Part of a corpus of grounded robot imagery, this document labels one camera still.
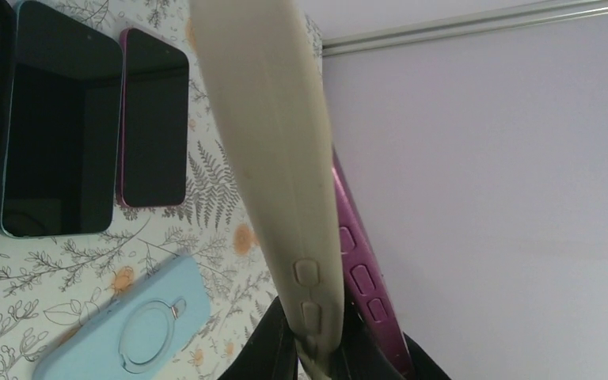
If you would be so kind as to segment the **dark teal smartphone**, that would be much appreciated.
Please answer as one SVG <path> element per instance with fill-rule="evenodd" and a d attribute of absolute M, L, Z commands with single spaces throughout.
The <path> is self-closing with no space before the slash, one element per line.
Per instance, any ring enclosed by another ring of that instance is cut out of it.
<path fill-rule="evenodd" d="M 14 238 L 96 234 L 112 222 L 123 55 L 41 2 L 17 5 L 1 227 Z"/>

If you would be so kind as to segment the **beige phone case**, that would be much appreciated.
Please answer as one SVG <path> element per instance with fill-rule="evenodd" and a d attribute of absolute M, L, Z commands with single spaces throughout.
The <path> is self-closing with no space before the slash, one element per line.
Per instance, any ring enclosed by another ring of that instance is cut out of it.
<path fill-rule="evenodd" d="M 292 1 L 193 1 L 190 13 L 216 127 L 302 365 L 330 379 L 344 277 L 331 123 L 306 26 Z"/>

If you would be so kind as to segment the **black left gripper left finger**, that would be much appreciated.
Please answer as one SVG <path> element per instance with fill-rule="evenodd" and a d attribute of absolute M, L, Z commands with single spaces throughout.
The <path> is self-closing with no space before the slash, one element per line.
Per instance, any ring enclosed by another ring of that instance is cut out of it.
<path fill-rule="evenodd" d="M 297 377 L 295 335 L 280 300 L 275 298 L 219 380 L 294 380 Z"/>

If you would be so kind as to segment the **pink smartphone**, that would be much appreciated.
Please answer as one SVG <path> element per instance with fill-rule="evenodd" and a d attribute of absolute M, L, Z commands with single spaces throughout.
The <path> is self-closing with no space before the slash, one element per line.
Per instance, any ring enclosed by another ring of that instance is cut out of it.
<path fill-rule="evenodd" d="M 409 350 L 340 160 L 332 154 L 344 282 L 374 341 L 405 379 L 416 379 Z"/>

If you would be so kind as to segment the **magenta smartphone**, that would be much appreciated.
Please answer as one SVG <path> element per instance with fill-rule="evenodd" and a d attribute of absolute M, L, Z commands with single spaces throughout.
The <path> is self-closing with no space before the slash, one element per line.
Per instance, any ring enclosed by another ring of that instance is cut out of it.
<path fill-rule="evenodd" d="M 133 208 L 179 205 L 186 194 L 188 57 L 138 28 L 123 30 L 120 46 L 118 200 Z"/>

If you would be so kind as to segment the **light blue phone case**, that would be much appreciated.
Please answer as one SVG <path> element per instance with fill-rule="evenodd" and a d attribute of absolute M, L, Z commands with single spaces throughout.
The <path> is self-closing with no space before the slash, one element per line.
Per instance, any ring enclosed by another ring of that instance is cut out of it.
<path fill-rule="evenodd" d="M 210 317 L 196 261 L 181 255 L 41 359 L 34 379 L 152 379 Z"/>

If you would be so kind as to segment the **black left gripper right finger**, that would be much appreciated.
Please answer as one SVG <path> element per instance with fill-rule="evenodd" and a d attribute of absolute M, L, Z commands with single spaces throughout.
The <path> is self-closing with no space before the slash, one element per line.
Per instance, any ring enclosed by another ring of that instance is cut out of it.
<path fill-rule="evenodd" d="M 404 335 L 416 378 L 450 380 L 450 376 L 410 336 Z M 352 302 L 344 310 L 344 329 L 339 348 L 332 356 L 332 379 L 402 379 L 403 376 L 384 356 Z"/>

